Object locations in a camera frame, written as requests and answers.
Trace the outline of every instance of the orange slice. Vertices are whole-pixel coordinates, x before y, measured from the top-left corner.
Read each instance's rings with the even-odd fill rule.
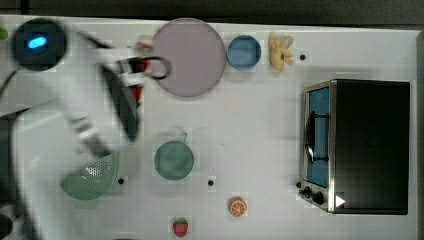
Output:
[[[234,197],[230,200],[229,210],[234,217],[240,217],[246,212],[247,205],[242,198]]]

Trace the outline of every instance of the oven door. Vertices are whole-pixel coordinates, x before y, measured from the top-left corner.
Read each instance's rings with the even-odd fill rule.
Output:
[[[306,180],[323,188],[328,187],[329,160],[329,87],[307,93],[307,111],[305,111],[304,152],[307,161]]]

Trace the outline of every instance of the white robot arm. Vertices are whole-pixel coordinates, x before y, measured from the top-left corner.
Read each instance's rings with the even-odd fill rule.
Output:
[[[100,43],[61,23],[34,19],[11,39],[17,76],[46,86],[56,99],[19,115],[10,129],[15,177],[43,239],[78,239],[60,180],[67,174],[120,151],[139,135],[135,99],[120,73],[142,59],[112,60]],[[162,61],[165,75],[170,64]],[[49,210],[55,206],[57,211]]]

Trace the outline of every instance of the pink plate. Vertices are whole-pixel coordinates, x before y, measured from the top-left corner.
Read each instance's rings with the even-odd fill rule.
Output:
[[[219,34],[207,23],[180,18],[163,26],[154,36],[154,55],[168,59],[171,74],[159,85],[182,97],[199,96],[212,89],[221,78],[226,51]],[[158,66],[152,64],[153,72]]]

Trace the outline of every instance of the blue light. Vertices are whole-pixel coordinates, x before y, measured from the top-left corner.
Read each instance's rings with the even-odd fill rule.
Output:
[[[34,38],[34,39],[30,40],[28,42],[28,47],[29,48],[38,48],[38,47],[45,45],[46,43],[47,43],[47,39],[45,37],[38,37],[38,38]]]

